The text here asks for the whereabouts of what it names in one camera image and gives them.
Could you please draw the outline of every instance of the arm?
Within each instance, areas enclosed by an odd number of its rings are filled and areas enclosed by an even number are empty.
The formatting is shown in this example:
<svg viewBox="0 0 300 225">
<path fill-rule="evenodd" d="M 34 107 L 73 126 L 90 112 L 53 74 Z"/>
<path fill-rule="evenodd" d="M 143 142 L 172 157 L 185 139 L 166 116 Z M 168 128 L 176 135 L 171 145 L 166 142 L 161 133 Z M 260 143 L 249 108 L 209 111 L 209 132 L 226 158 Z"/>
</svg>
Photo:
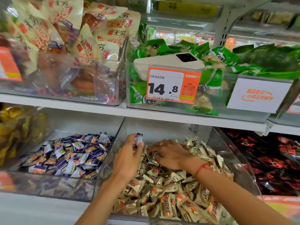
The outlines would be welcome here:
<svg viewBox="0 0 300 225">
<path fill-rule="evenodd" d="M 156 160 L 173 170 L 186 170 L 195 175 L 205 164 L 197 155 L 190 155 L 172 140 L 156 143 L 152 151 L 158 151 Z M 253 194 L 219 172 L 201 169 L 196 177 L 227 209 L 239 225 L 295 225 Z"/>
<path fill-rule="evenodd" d="M 124 146 L 115 155 L 112 175 L 103 183 L 98 195 L 75 225 L 105 225 L 118 196 L 137 172 L 144 142 L 139 144 L 136 153 L 133 154 L 133 138 L 136 136 L 132 134 L 127 137 Z"/>
</svg>

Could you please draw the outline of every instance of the hand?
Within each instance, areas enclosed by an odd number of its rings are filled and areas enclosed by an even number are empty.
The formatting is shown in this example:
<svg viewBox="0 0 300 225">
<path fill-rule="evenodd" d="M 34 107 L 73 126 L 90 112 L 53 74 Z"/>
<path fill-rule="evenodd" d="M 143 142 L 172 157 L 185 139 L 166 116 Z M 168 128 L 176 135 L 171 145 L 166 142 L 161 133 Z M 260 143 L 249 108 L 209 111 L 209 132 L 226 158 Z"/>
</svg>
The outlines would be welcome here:
<svg viewBox="0 0 300 225">
<path fill-rule="evenodd" d="M 172 170 L 186 170 L 193 175 L 198 167 L 205 163 L 199 156 L 189 154 L 174 140 L 157 142 L 152 146 L 151 151 L 158 152 L 155 160 L 162 166 Z"/>
<path fill-rule="evenodd" d="M 125 144 L 115 155 L 113 163 L 112 178 L 117 178 L 119 181 L 122 181 L 122 184 L 125 186 L 137 173 L 144 147 L 144 142 L 141 142 L 137 147 L 136 153 L 133 154 L 132 146 L 135 144 L 133 140 L 134 137 L 137 137 L 137 134 L 127 136 Z"/>
</svg>

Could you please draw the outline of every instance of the red string bracelet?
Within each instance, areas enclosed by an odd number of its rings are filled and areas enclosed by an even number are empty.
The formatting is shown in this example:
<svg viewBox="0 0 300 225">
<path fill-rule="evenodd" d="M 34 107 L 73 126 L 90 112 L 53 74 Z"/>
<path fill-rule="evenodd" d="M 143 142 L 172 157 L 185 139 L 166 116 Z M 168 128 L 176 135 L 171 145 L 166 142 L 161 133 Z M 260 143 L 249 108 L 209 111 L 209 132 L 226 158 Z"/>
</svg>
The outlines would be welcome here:
<svg viewBox="0 0 300 225">
<path fill-rule="evenodd" d="M 196 172 L 196 174 L 195 174 L 195 178 L 197 178 L 197 176 L 198 176 L 200 170 L 202 170 L 202 168 L 205 168 L 205 169 L 207 169 L 207 170 L 215 171 L 215 169 L 213 169 L 209 164 L 205 163 L 205 164 L 203 164 L 203 165 L 201 165 L 201 166 L 199 167 L 199 169 L 197 170 L 197 172 Z"/>
</svg>

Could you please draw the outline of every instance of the left hand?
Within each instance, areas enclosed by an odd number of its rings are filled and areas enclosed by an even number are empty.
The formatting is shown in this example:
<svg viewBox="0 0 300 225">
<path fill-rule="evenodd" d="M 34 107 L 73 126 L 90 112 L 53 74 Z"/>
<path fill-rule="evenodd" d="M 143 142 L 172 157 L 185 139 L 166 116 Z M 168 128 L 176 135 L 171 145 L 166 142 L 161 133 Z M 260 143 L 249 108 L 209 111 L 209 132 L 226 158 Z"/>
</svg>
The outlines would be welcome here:
<svg viewBox="0 0 300 225">
<path fill-rule="evenodd" d="M 132 146 L 135 144 L 133 140 L 137 134 L 127 136 L 125 144 L 119 149 L 115 155 L 113 163 L 112 178 L 117 178 L 123 185 L 127 185 L 129 181 L 136 175 L 140 157 L 143 152 L 144 142 L 137 147 L 137 151 L 133 154 Z"/>
</svg>

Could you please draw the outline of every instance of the qr code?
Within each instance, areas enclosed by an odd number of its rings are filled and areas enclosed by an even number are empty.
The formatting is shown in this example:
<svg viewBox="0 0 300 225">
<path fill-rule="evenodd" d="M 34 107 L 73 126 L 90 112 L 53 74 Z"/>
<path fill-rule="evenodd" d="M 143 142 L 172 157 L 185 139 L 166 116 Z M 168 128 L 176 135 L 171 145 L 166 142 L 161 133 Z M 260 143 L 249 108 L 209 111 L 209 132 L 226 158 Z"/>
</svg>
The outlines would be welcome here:
<svg viewBox="0 0 300 225">
<path fill-rule="evenodd" d="M 195 89 L 195 86 L 185 85 L 183 87 L 182 95 L 193 96 L 194 89 Z"/>
</svg>

